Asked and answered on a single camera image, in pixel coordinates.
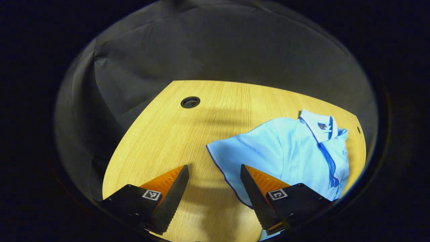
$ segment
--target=gray cloth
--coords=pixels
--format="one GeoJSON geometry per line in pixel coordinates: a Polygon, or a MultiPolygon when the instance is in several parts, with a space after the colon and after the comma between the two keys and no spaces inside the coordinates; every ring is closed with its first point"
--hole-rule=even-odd
{"type": "Polygon", "coordinates": [[[86,46],[66,73],[55,111],[59,154],[82,192],[102,200],[104,172],[144,108],[173,80],[222,80],[312,96],[355,114],[369,149],[375,99],[348,50],[272,2],[151,4],[86,46]]]}

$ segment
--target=shirt logo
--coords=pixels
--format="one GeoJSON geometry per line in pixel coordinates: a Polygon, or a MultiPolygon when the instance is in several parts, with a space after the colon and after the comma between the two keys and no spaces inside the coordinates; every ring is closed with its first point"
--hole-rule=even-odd
{"type": "Polygon", "coordinates": [[[318,126],[319,126],[319,128],[320,128],[320,129],[322,129],[322,130],[326,130],[326,128],[327,128],[327,125],[325,125],[325,124],[321,124],[321,123],[318,123],[318,126]]]}

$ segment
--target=wooden tabletop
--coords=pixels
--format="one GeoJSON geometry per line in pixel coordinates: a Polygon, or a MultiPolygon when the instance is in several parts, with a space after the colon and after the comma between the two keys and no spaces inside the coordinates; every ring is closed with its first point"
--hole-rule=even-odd
{"type": "Polygon", "coordinates": [[[242,204],[212,161],[206,145],[246,133],[278,117],[297,119],[302,109],[331,115],[348,129],[350,178],[360,175],[366,145],[360,123],[330,103],[272,87],[225,81],[173,81],[139,115],[115,150],[103,182],[106,198],[126,184],[140,186],[188,164],[190,179],[169,228],[170,241],[258,241],[255,212],[242,204]],[[197,96],[190,109],[181,101],[197,96]]]}

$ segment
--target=wood grain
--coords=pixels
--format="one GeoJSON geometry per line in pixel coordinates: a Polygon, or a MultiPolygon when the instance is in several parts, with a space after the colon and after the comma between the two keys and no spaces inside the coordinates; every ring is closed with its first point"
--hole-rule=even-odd
{"type": "Polygon", "coordinates": [[[261,226],[213,163],[206,144],[245,133],[278,117],[297,119],[306,110],[331,115],[349,131],[346,142],[350,178],[360,175],[366,145],[357,117],[335,105],[302,94],[224,81],[173,81],[131,125],[106,170],[103,197],[126,184],[143,183],[184,164],[190,179],[166,233],[170,241],[258,241],[261,226]],[[197,96],[191,109],[180,102],[197,96]]]}

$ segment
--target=dark blue trim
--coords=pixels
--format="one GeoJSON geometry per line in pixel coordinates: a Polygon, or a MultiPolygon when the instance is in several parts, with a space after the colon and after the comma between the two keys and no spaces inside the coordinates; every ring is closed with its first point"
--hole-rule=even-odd
{"type": "Polygon", "coordinates": [[[333,127],[333,120],[334,120],[334,118],[332,116],[330,116],[329,125],[332,127],[332,131],[329,133],[329,140],[331,140],[332,138],[333,139],[336,138],[336,137],[333,137],[333,133],[335,132],[335,128],[333,127]]]}
{"type": "Polygon", "coordinates": [[[252,208],[252,206],[249,206],[248,204],[246,204],[246,203],[244,203],[241,199],[240,199],[240,197],[239,197],[239,195],[237,194],[237,192],[236,192],[236,190],[233,188],[233,186],[227,181],[227,178],[225,177],[225,174],[224,174],[224,172],[222,172],[222,170],[221,170],[221,168],[216,164],[216,162],[215,162],[215,159],[213,158],[213,156],[212,156],[212,154],[211,154],[211,152],[209,151],[209,148],[208,148],[208,145],[206,145],[206,149],[208,150],[208,153],[209,153],[209,155],[211,156],[211,158],[212,158],[212,161],[214,162],[214,164],[216,165],[216,167],[218,167],[218,169],[221,171],[221,173],[224,175],[224,180],[227,182],[227,184],[233,189],[233,191],[234,191],[234,193],[236,194],[236,196],[237,196],[237,198],[239,199],[239,201],[241,201],[243,204],[245,204],[248,208],[250,208],[250,209],[253,209],[252,208]]]}
{"type": "Polygon", "coordinates": [[[332,161],[331,163],[333,164],[333,166],[334,166],[334,170],[333,170],[333,174],[331,174],[331,171],[330,171],[330,176],[331,176],[331,178],[333,179],[333,187],[337,187],[338,185],[339,185],[339,183],[340,183],[340,181],[339,181],[339,179],[338,178],[336,178],[335,177],[335,172],[336,172],[336,162],[335,162],[335,160],[332,158],[332,155],[330,154],[330,152],[326,149],[326,147],[324,146],[324,144],[321,142],[321,146],[320,146],[322,149],[323,149],[323,152],[325,152],[325,153],[327,153],[328,155],[329,155],[329,157],[330,157],[330,160],[332,161]]]}

